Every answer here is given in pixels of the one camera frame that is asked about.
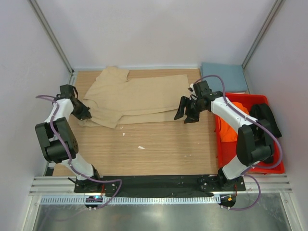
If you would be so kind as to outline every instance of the beige towel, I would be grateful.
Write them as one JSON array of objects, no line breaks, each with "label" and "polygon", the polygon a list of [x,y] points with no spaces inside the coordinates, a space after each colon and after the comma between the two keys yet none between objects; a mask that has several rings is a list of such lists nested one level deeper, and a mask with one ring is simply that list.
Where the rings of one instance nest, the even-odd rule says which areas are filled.
[{"label": "beige towel", "polygon": [[81,126],[173,121],[181,96],[189,95],[187,76],[127,80],[128,73],[116,67],[102,71],[83,99],[92,118]]}]

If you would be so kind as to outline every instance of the white panel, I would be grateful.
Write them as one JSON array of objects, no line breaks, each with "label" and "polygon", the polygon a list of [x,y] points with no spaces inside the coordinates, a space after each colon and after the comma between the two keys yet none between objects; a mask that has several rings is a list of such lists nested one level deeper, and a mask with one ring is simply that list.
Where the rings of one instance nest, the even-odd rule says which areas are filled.
[{"label": "white panel", "polygon": [[46,163],[34,126],[52,106],[35,96],[55,95],[69,74],[26,0],[1,1],[0,22],[0,229],[14,231]]},{"label": "white panel", "polygon": [[284,163],[308,230],[308,1],[285,1],[247,66],[253,92],[264,94],[281,128]]},{"label": "white panel", "polygon": [[38,0],[74,68],[242,64],[274,0]]}]

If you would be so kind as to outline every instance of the purple hose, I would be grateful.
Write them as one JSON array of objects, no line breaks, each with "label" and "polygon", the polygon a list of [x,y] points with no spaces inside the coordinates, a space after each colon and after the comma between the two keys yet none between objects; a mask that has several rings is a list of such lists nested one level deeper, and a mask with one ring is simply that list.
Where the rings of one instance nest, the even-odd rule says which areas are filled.
[{"label": "purple hose", "polygon": [[259,123],[257,123],[256,121],[250,119],[250,118],[247,118],[245,115],[243,115],[241,113],[241,111],[237,110],[236,108],[234,108],[231,104],[229,104],[228,100],[227,100],[227,97],[226,97],[226,89],[225,89],[225,83],[223,82],[222,78],[220,76],[217,76],[217,75],[208,75],[208,76],[204,76],[200,79],[198,79],[197,81],[195,81],[193,84],[196,84],[197,82],[199,82],[200,80],[203,80],[205,78],[208,78],[208,77],[217,77],[220,79],[221,81],[221,84],[222,84],[222,93],[223,93],[223,99],[225,101],[225,103],[227,104],[227,106],[229,108],[231,108],[236,114],[238,114],[240,117],[246,119],[247,121],[249,121],[250,123],[253,123],[254,125],[256,125],[257,127],[261,128],[262,130],[264,130],[274,141],[275,143],[277,144],[278,146],[278,149],[279,149],[279,158],[278,158],[278,161],[272,165],[272,166],[260,166],[260,165],[253,165],[253,167],[258,167],[258,168],[263,168],[263,169],[271,169],[271,168],[275,168],[277,167],[280,162],[282,161],[282,147],[281,145],[279,144],[277,138],[269,131],[267,130],[265,127],[263,127],[262,125],[260,125]]},{"label": "purple hose", "polygon": [[230,210],[233,210],[233,211],[244,211],[244,210],[247,210],[247,209],[252,208],[253,206],[255,206],[255,205],[258,203],[258,201],[259,201],[259,199],[260,199],[260,196],[261,196],[261,188],[260,188],[259,182],[257,181],[256,178],[254,178],[254,177],[251,176],[251,175],[244,174],[244,176],[245,176],[245,177],[250,177],[250,178],[252,178],[252,179],[256,182],[257,187],[258,187],[258,190],[259,190],[257,199],[255,200],[255,202],[252,203],[252,205],[250,205],[250,206],[248,206],[248,207],[245,207],[245,208],[228,208],[228,207],[226,207],[226,206],[222,206],[223,208],[230,209]]},{"label": "purple hose", "polygon": [[[56,104],[56,109],[54,110],[54,112],[53,112],[53,114],[52,114],[52,116],[51,116],[50,127],[51,127],[52,132],[55,134],[55,136],[58,138],[58,140],[60,141],[60,143],[63,145],[63,147],[64,147],[64,149],[65,149],[65,151],[66,151],[66,153],[67,153],[68,159],[69,159],[69,160],[68,160],[68,164],[69,164],[69,166],[71,167],[72,171],[75,172],[77,175],[80,175],[80,176],[82,176],[82,177],[84,177],[84,178],[86,178],[86,179],[88,179],[88,180],[91,180],[91,181],[93,181],[93,182],[96,182],[96,183],[103,183],[103,184],[105,184],[105,183],[120,182],[120,185],[118,186],[116,192],[112,195],[112,197],[111,197],[106,203],[104,203],[104,204],[98,206],[97,209],[105,207],[107,204],[110,203],[110,201],[111,201],[111,200],[118,194],[118,192],[120,191],[120,188],[121,188],[121,186],[122,186],[122,180],[121,180],[121,179],[117,179],[117,180],[96,180],[96,179],[92,179],[92,178],[90,178],[90,177],[88,177],[88,176],[86,176],[86,175],[84,175],[84,174],[78,172],[78,171],[73,167],[73,165],[71,164],[71,162],[72,162],[72,155],[71,155],[71,153],[70,153],[70,151],[69,151],[69,149],[68,149],[66,143],[64,142],[64,140],[62,139],[62,137],[60,136],[60,134],[56,131],[56,129],[54,128],[54,125],[53,125],[53,119],[55,118],[55,116],[56,116],[56,114],[57,114],[57,112],[58,112],[58,110],[59,110],[59,104],[57,103],[57,101],[54,100],[55,98],[54,98],[54,99],[49,99],[49,98],[47,98],[47,97],[54,98],[53,96],[46,96],[46,95],[38,95],[36,98],[38,98],[38,99],[44,99],[44,100],[47,100],[47,101],[50,101],[50,102]],[[68,220],[68,219],[70,219],[70,218],[63,219],[63,220],[58,220],[58,221],[66,221],[66,220]]]}]

